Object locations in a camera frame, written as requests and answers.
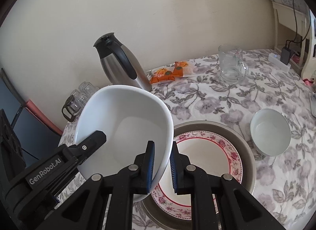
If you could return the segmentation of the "black power adapter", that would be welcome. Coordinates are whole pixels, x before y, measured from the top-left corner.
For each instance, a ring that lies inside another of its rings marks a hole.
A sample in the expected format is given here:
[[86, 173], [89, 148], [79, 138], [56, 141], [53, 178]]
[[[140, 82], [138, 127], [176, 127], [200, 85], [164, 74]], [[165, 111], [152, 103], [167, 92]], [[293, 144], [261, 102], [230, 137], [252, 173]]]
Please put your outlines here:
[[283, 47], [281, 50], [281, 57], [280, 57], [280, 61], [285, 64], [288, 65], [290, 58], [292, 56], [292, 50], [289, 47]]

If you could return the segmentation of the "orange snack packet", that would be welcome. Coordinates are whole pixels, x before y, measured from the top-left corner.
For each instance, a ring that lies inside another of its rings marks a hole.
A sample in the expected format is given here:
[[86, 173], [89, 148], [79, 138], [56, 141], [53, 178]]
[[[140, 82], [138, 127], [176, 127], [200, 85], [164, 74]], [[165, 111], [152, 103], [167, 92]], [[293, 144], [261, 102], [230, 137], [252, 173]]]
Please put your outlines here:
[[188, 77], [193, 75], [194, 65], [187, 61], [177, 61], [175, 62], [174, 69], [172, 71], [172, 76], [174, 77]]
[[173, 69], [170, 67], [157, 69], [155, 72], [153, 72], [153, 75], [150, 79], [151, 84], [171, 81], [175, 81], [175, 77], [173, 75]]

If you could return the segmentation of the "stainless steel thermos jug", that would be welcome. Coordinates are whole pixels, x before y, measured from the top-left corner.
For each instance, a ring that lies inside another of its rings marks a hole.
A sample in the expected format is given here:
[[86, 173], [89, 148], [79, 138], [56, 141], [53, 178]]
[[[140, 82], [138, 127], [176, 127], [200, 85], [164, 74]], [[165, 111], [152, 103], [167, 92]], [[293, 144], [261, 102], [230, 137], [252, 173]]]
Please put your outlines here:
[[151, 84], [135, 55], [115, 34], [107, 33], [95, 42], [103, 70], [114, 85], [129, 85], [151, 91]]

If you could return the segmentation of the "large stainless steel basin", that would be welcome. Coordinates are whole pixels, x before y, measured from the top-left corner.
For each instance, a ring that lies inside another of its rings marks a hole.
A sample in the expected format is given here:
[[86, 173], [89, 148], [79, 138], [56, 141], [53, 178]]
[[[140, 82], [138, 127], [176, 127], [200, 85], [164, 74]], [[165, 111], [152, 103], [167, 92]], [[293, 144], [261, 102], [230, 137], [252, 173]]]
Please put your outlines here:
[[[237, 150], [242, 161], [243, 178], [241, 185], [253, 193], [256, 184], [256, 164], [253, 153], [248, 146], [248, 143], [234, 130], [229, 127], [212, 121], [198, 120], [181, 123], [174, 127], [174, 137], [190, 131], [209, 131], [217, 133], [226, 138]], [[192, 221], [177, 219], [163, 212], [154, 202], [151, 194], [144, 200], [140, 201], [140, 214], [150, 218], [153, 225], [162, 229], [191, 229]]]

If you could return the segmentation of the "white power strip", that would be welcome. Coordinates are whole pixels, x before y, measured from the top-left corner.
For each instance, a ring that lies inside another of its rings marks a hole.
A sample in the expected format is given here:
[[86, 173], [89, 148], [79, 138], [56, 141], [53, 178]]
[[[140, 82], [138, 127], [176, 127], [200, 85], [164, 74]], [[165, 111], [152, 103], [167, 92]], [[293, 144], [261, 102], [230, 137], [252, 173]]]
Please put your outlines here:
[[291, 69], [290, 64], [284, 64], [281, 62], [281, 56], [275, 53], [269, 53], [268, 55], [268, 60], [271, 62], [273, 65], [277, 66], [280, 68], [283, 72], [288, 73]]

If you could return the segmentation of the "white square deep bowl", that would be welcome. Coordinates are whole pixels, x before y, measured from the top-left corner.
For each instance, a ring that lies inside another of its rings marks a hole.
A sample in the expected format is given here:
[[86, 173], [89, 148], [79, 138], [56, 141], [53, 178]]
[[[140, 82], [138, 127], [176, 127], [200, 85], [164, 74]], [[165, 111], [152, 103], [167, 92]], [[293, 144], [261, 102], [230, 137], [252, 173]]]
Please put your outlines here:
[[145, 152], [148, 141], [153, 141], [150, 190], [154, 190], [166, 170], [174, 141], [174, 123], [166, 104], [140, 88], [107, 86], [94, 93], [81, 112], [74, 143], [81, 143], [96, 130], [104, 132], [107, 141], [78, 167], [81, 175], [88, 179], [95, 173], [116, 174]]

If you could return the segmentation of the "upturned clear drinking glass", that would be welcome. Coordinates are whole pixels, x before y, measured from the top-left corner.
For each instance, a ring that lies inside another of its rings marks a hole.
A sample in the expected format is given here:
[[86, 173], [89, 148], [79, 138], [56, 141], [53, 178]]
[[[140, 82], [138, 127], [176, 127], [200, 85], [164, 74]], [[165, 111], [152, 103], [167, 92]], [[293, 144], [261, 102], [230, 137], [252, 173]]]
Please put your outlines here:
[[75, 105], [79, 108], [79, 111], [82, 110], [86, 106], [89, 98], [78, 89], [75, 89], [72, 94], [74, 96]]
[[78, 87], [79, 91], [84, 93], [88, 98], [92, 97], [92, 95], [94, 95], [94, 93], [96, 93], [99, 88], [94, 86], [92, 83], [90, 82], [82, 82], [79, 87]]

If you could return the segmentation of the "floral grey white tablecloth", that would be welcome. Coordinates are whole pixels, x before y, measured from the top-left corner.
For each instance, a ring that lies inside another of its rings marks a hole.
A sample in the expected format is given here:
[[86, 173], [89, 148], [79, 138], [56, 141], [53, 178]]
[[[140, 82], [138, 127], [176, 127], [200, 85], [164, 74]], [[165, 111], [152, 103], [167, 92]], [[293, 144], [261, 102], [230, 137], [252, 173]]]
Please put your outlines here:
[[247, 51], [248, 76], [240, 84], [222, 82], [218, 56], [192, 60], [194, 73], [154, 84], [152, 92], [168, 106], [175, 124], [209, 120], [225, 124], [247, 142], [252, 116], [263, 108], [286, 118], [288, 149], [277, 157], [254, 152], [254, 196], [286, 229], [303, 229], [315, 212], [315, 118], [309, 88], [293, 70], [283, 72], [268, 60], [268, 50]]

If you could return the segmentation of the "white side shelf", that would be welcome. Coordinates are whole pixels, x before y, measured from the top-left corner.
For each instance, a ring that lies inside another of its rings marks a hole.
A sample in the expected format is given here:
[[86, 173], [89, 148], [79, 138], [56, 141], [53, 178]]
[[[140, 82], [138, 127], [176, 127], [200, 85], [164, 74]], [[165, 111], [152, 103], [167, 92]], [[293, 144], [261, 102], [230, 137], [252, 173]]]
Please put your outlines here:
[[304, 14], [291, 7], [272, 2], [275, 18], [275, 45], [277, 53], [281, 53], [284, 44], [278, 43], [278, 27], [280, 25], [294, 31], [301, 41], [296, 41], [300, 46], [299, 62], [290, 60], [293, 69], [302, 79], [313, 80], [315, 76], [315, 16], [308, 11]]

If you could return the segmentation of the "pink floral round plate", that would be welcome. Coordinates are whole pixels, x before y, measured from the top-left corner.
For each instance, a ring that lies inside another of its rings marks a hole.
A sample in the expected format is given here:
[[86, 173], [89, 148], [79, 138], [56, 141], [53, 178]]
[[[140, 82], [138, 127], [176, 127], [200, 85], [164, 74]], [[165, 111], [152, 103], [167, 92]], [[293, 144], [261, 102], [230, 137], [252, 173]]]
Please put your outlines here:
[[[217, 133], [197, 130], [174, 137], [181, 154], [206, 173], [215, 176], [231, 174], [238, 182], [243, 178], [242, 161], [236, 148]], [[157, 206], [177, 219], [191, 220], [191, 199], [189, 195], [176, 195], [172, 186], [170, 165], [151, 193]]]

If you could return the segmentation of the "orange snack packet right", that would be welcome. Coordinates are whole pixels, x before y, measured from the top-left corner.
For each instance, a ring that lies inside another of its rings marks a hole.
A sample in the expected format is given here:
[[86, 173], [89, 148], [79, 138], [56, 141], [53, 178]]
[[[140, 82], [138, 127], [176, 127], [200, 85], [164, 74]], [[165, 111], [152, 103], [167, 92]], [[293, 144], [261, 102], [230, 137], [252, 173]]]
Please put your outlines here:
[[174, 69], [172, 71], [172, 76], [174, 77], [188, 77], [193, 75], [194, 65], [187, 61], [177, 61], [175, 62]]

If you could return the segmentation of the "orange snack packet left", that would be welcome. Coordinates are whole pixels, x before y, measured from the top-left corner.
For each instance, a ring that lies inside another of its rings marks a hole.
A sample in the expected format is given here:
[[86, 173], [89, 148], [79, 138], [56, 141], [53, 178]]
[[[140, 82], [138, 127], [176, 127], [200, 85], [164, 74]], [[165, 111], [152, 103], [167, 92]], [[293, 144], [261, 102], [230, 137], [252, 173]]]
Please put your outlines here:
[[155, 72], [153, 72], [153, 75], [150, 79], [151, 84], [171, 81], [175, 81], [175, 77], [173, 75], [173, 69], [170, 67], [157, 69]]

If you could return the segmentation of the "dark blue cabinet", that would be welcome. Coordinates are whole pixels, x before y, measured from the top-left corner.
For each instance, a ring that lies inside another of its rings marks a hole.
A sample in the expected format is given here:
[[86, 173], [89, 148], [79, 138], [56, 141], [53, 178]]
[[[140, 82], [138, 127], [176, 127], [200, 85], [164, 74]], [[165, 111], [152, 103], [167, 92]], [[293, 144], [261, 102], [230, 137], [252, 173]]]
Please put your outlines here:
[[1, 109], [20, 141], [18, 151], [27, 166], [49, 156], [59, 145], [61, 135], [43, 123], [35, 115], [16, 88], [7, 73], [1, 69]]

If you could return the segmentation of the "small white floral bowl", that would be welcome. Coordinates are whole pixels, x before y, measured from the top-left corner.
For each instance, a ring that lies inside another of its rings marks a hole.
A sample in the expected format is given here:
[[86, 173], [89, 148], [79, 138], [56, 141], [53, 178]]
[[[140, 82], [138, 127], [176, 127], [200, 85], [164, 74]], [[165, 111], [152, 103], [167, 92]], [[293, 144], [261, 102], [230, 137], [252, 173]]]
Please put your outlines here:
[[256, 150], [264, 156], [282, 154], [291, 141], [287, 120], [280, 112], [270, 108], [261, 109], [252, 117], [250, 134]]

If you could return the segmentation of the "clear glass mug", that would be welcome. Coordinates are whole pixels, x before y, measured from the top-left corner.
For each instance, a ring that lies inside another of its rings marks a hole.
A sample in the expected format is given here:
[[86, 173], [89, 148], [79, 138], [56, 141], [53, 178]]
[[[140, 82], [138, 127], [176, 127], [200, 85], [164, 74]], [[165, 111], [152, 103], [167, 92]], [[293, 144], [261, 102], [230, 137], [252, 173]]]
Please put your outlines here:
[[228, 84], [237, 84], [248, 74], [248, 65], [243, 61], [243, 50], [238, 46], [223, 44], [218, 47], [220, 78]]

